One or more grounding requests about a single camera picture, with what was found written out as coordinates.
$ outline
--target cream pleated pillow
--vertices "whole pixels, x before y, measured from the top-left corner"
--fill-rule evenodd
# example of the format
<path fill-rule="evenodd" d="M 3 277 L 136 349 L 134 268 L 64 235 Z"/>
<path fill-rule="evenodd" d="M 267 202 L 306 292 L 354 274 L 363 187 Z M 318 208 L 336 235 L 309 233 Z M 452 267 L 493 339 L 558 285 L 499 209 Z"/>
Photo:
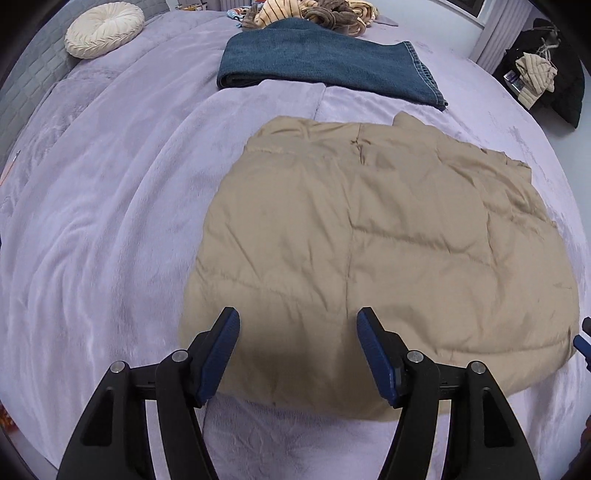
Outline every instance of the cream pleated pillow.
<path fill-rule="evenodd" d="M 133 40 L 144 26 L 140 7 L 126 2 L 99 5 L 76 18 L 66 32 L 66 51 L 95 59 Z"/>

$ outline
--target silver bolt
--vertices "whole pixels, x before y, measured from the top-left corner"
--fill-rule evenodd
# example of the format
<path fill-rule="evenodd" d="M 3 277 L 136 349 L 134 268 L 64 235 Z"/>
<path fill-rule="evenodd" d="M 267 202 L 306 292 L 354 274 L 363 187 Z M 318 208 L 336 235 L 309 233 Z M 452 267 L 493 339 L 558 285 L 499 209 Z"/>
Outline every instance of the silver bolt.
<path fill-rule="evenodd" d="M 117 360 L 116 362 L 113 362 L 111 364 L 111 371 L 114 374 L 118 374 L 118 373 L 122 372 L 123 370 L 125 370 L 125 363 L 122 362 L 121 360 Z"/>
<path fill-rule="evenodd" d="M 407 358 L 412 363 L 419 364 L 423 361 L 425 356 L 421 352 L 419 352 L 418 350 L 410 350 L 409 353 L 407 353 Z"/>
<path fill-rule="evenodd" d="M 482 362 L 472 362 L 470 367 L 474 373 L 479 375 L 482 375 L 484 372 L 486 372 L 486 366 Z"/>
<path fill-rule="evenodd" d="M 189 358 L 189 354 L 186 350 L 177 350 L 173 353 L 173 362 L 184 362 L 187 358 Z"/>

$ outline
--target bed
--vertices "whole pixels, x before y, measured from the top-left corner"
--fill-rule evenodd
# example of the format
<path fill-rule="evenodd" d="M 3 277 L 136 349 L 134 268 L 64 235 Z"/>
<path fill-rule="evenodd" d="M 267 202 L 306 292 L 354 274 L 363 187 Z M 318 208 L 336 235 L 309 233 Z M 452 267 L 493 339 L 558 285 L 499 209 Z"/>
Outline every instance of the bed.
<path fill-rule="evenodd" d="M 589 248 L 564 172 L 541 128 L 480 67 L 404 26 L 374 24 L 363 39 L 412 42 L 449 102 L 445 112 L 322 84 L 265 80 L 218 90 L 225 43 L 238 32 L 222 12 L 153 16 L 129 44 L 49 82 L 30 118 L 23 113 L 18 138 L 2 139 L 11 171 L 0 187 L 0 398 L 56 466 L 112 361 L 135 367 L 177 348 L 208 205 L 246 140 L 279 115 L 391 124 L 406 111 L 526 162 L 566 244 L 581 316 L 591 309 Z M 509 399 L 543 479 L 559 479 L 579 450 L 588 375 L 576 355 Z M 157 476 L 167 478 L 154 405 L 148 417 Z M 200 421 L 223 480 L 377 478 L 395 430 L 225 395 Z M 446 421 L 430 479 L 443 467 Z"/>

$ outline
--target curtain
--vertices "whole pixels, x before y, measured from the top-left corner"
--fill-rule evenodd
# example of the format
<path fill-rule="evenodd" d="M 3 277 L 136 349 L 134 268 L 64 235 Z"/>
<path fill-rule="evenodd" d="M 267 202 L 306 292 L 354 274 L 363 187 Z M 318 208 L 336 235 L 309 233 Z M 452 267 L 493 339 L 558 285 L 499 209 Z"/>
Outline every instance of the curtain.
<path fill-rule="evenodd" d="M 511 48 L 533 5 L 529 0 L 493 0 L 491 16 L 470 55 L 470 59 L 488 73 L 493 73 Z"/>

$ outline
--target gray padded headboard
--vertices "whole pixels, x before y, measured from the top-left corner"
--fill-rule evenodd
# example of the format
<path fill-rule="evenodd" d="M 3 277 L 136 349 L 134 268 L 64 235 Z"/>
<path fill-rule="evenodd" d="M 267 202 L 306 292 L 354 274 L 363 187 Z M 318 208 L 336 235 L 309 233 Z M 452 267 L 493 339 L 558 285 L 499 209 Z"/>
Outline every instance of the gray padded headboard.
<path fill-rule="evenodd" d="M 166 0 L 125 0 L 144 11 L 148 20 L 169 10 Z M 89 8 L 109 0 L 71 0 L 35 35 L 0 88 L 0 171 L 18 134 L 55 82 L 78 60 L 66 53 L 64 35 L 70 24 Z"/>

